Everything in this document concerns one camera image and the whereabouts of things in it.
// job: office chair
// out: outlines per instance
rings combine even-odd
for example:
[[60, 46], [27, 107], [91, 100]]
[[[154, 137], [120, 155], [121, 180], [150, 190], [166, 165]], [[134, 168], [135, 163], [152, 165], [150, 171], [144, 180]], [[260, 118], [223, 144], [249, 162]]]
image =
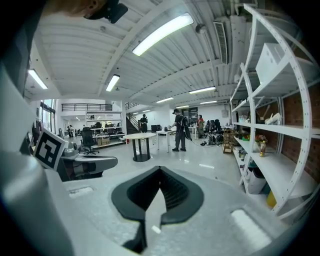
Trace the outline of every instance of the office chair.
[[221, 128], [219, 119], [214, 120], [214, 125], [215, 125], [215, 129], [216, 129], [216, 133], [221, 134], [222, 128]]
[[87, 152], [85, 152], [84, 155], [88, 155], [88, 154], [95, 155], [95, 152], [99, 153], [98, 150], [94, 150], [91, 148], [94, 144], [95, 142], [93, 139], [93, 131], [90, 130], [89, 127], [84, 127], [82, 130], [82, 145], [85, 148], [84, 150], [87, 150]]

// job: white wall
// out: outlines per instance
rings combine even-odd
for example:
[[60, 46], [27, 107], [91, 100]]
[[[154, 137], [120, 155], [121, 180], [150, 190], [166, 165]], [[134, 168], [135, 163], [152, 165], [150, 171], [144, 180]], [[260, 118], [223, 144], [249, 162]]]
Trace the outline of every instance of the white wall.
[[[222, 117], [222, 110], [228, 111], [228, 117]], [[206, 120], [220, 120], [220, 124], [224, 126], [225, 124], [230, 124], [230, 108], [229, 105], [207, 105], [198, 106], [198, 115], [202, 115], [202, 118]]]
[[153, 125], [161, 125], [164, 130], [165, 127], [173, 124], [171, 116], [173, 110], [170, 109], [169, 105], [155, 107], [149, 112], [141, 112], [139, 114], [134, 115], [134, 118], [138, 121], [143, 117], [143, 114], [148, 118], [148, 130], [151, 130], [151, 126]]

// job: white ceiling panel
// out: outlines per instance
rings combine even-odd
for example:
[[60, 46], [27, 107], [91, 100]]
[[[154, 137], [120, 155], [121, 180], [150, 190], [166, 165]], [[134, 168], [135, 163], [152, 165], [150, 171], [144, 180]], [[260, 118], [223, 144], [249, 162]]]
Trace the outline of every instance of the white ceiling panel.
[[[240, 63], [221, 63], [213, 24], [216, 19], [224, 18], [228, 21], [224, 24], [226, 34], [232, 34], [230, 18], [226, 16], [231, 8], [229, 1], [120, 2], [128, 7], [128, 12], [116, 24], [106, 19], [87, 20], [63, 14], [40, 21], [35, 35], [36, 50], [50, 70], [47, 72], [52, 80], [50, 87], [55, 87], [62, 98], [74, 92], [82, 96], [87, 94], [88, 98], [154, 104], [174, 97], [170, 103], [175, 104], [209, 98], [224, 100], [232, 95], [234, 76], [239, 72]], [[160, 40], [141, 56], [132, 53], [148, 35], [185, 13], [192, 16], [193, 24]], [[204, 34], [196, 33], [200, 23], [206, 25]], [[237, 28], [247, 31], [241, 25]], [[227, 45], [241, 49], [235, 42], [228, 41]], [[227, 50], [231, 56], [232, 49]], [[113, 74], [119, 75], [120, 79], [111, 92], [106, 92]], [[217, 92], [189, 94], [214, 85]], [[26, 90], [32, 95], [44, 93], [32, 87], [29, 80]]]

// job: white plastic surface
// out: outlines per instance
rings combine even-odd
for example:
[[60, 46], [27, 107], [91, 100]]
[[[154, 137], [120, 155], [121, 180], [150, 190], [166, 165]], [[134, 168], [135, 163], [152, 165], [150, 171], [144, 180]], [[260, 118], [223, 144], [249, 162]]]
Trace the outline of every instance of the white plastic surface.
[[[266, 153], [265, 157], [260, 157], [259, 153], [251, 153], [251, 157], [269, 184], [276, 201], [281, 202], [289, 187], [296, 163], [283, 154], [276, 153]], [[309, 195], [315, 187], [314, 179], [304, 171], [289, 198]]]
[[261, 84], [269, 79], [269, 72], [277, 68], [284, 55], [285, 53], [278, 43], [265, 43], [263, 45], [259, 61], [255, 68]]

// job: ventilation duct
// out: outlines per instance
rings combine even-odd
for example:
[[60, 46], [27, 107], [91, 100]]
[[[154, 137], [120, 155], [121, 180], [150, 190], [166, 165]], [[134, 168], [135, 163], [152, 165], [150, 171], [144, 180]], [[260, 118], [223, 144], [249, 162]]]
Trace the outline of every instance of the ventilation duct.
[[228, 64], [228, 49], [224, 24], [217, 21], [214, 21], [213, 24], [219, 42], [221, 62], [223, 64]]

